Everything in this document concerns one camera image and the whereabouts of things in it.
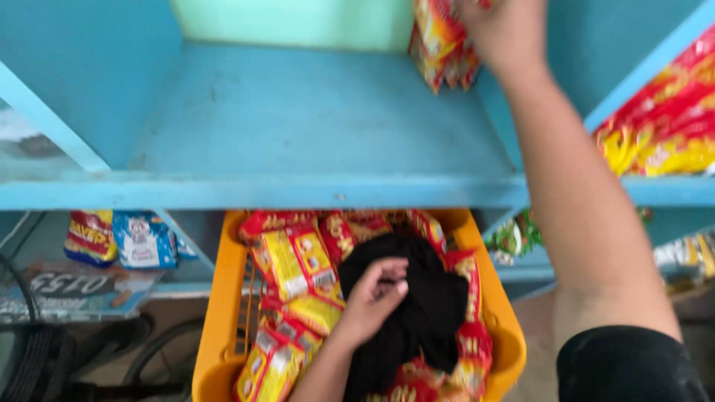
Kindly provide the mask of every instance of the concrete floor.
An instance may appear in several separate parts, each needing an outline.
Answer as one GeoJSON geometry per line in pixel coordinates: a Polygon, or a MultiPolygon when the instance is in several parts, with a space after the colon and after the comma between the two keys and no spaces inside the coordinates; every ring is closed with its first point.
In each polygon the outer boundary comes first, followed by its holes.
{"type": "MultiPolygon", "coordinates": [[[[157,322],[155,334],[164,329],[203,316],[207,300],[156,300],[144,310],[151,314],[157,322]]],[[[514,304],[514,311],[522,325],[527,342],[528,358],[523,375],[516,386],[504,398],[505,402],[521,401],[556,401],[556,355],[551,337],[551,322],[553,320],[553,293],[514,304]]],[[[686,300],[676,305],[679,316],[685,319],[700,319],[715,317],[715,292],[686,300]]],[[[715,344],[711,339],[715,330],[702,325],[684,326],[686,344],[691,349],[696,367],[701,372],[706,387],[715,389],[715,344]]],[[[165,351],[168,363],[186,358],[190,353],[196,353],[199,336],[193,334],[170,345],[165,351]]],[[[87,376],[87,380],[102,385],[118,384],[124,377],[135,353],[105,365],[87,376]]],[[[154,359],[149,365],[149,371],[160,373],[165,369],[166,362],[160,358],[154,359]]]]}

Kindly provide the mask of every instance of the hand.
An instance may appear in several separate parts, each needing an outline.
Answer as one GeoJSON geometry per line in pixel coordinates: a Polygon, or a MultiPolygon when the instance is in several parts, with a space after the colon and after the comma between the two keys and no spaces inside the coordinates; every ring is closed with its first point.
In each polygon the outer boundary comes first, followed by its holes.
{"type": "Polygon", "coordinates": [[[486,10],[477,0],[455,0],[477,53],[502,83],[525,73],[547,72],[547,0],[495,0],[486,10]]]}
{"type": "Polygon", "coordinates": [[[407,266],[406,258],[383,258],[370,264],[350,292],[331,336],[352,349],[373,337],[407,294],[407,266]]]}

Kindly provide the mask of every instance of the forearm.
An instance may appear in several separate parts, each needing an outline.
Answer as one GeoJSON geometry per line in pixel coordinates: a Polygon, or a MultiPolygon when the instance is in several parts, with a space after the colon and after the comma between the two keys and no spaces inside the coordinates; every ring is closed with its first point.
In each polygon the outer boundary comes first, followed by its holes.
{"type": "Polygon", "coordinates": [[[655,327],[678,338],[635,207],[548,67],[502,85],[517,126],[535,219],[563,293],[557,316],[561,309],[565,317],[557,319],[581,330],[594,324],[655,327]],[[610,303],[625,311],[608,311],[610,303]],[[632,308],[623,308],[624,303],[632,308]]]}
{"type": "Polygon", "coordinates": [[[325,340],[288,402],[342,401],[354,350],[341,341],[339,331],[336,327],[325,340]]]}

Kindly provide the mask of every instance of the blue snack packet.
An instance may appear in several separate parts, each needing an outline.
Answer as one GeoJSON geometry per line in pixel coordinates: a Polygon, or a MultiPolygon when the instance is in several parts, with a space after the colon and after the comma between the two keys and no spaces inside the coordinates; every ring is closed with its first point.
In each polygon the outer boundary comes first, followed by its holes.
{"type": "Polygon", "coordinates": [[[197,259],[194,250],[189,247],[185,241],[177,237],[177,251],[179,252],[179,258],[184,260],[195,260],[197,259]]]}
{"type": "Polygon", "coordinates": [[[114,211],[112,231],[124,267],[176,268],[176,237],[153,212],[114,211]]]}

